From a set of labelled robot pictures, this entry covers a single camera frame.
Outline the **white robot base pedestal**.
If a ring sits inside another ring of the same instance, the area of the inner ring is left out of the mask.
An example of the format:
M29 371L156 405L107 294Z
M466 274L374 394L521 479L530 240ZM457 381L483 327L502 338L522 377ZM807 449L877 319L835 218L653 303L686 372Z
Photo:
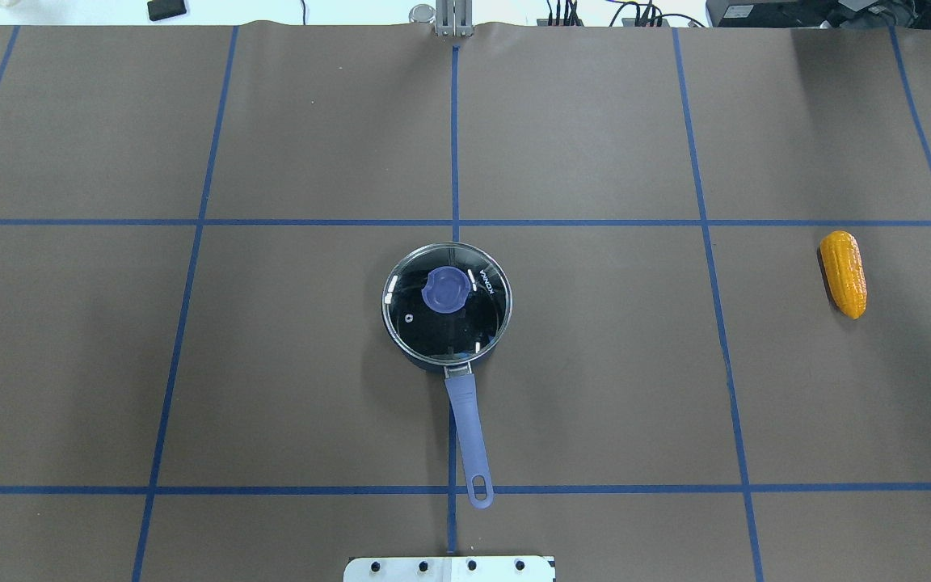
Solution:
M351 559L343 581L555 581L554 557L407 556Z

